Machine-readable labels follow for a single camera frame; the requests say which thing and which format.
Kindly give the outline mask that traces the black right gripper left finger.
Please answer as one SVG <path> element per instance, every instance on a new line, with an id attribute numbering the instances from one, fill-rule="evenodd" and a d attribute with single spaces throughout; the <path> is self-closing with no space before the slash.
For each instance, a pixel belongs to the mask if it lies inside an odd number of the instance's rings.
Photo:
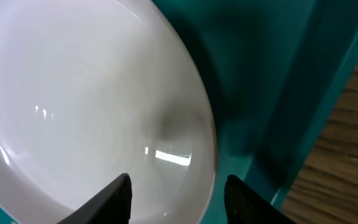
<path id="1" fill-rule="evenodd" d="M 123 173 L 58 224 L 128 224 L 132 183 Z"/>

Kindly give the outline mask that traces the large pink plate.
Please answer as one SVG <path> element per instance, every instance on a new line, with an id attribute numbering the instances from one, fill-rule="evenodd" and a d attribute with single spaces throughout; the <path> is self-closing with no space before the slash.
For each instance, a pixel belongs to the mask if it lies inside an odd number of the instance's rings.
<path id="1" fill-rule="evenodd" d="M 120 174 L 131 223 L 200 223 L 216 176 L 208 96 L 151 1 L 0 1 L 0 207 L 58 223 Z"/>

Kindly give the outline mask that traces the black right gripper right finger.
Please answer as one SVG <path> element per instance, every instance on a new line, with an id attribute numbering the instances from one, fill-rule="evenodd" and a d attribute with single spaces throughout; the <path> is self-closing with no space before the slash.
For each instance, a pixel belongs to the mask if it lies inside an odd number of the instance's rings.
<path id="1" fill-rule="evenodd" d="M 224 205 L 228 224 L 295 224 L 236 175 L 227 177 Z"/>

